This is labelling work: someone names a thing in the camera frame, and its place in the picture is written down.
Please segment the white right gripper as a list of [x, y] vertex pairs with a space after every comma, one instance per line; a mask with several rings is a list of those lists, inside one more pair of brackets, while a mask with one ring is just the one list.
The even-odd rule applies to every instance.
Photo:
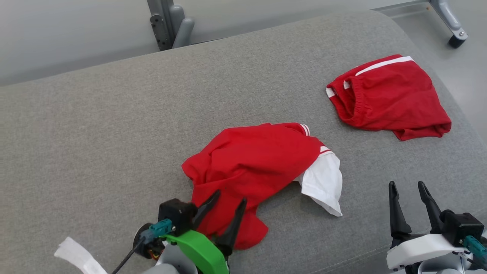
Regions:
[[[440, 208], [424, 182], [418, 182], [421, 201], [426, 206], [431, 233], [442, 233], [443, 222]], [[411, 234], [399, 203], [395, 182], [388, 184], [388, 206], [392, 238], [404, 238]], [[390, 270], [405, 269], [418, 263], [418, 272], [466, 272], [472, 265], [473, 254], [463, 247], [455, 247], [441, 234], [428, 234], [405, 241], [387, 252]]]

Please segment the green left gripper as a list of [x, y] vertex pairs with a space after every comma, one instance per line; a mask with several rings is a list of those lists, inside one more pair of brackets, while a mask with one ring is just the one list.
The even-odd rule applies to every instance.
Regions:
[[214, 244], [205, 235], [196, 232], [206, 215], [217, 204], [221, 191], [215, 191], [198, 209], [193, 217], [193, 229], [175, 236], [167, 234], [164, 249], [164, 264], [170, 264], [180, 274], [229, 274], [225, 256], [233, 253], [242, 218], [247, 206], [243, 198], [226, 230], [217, 236]]

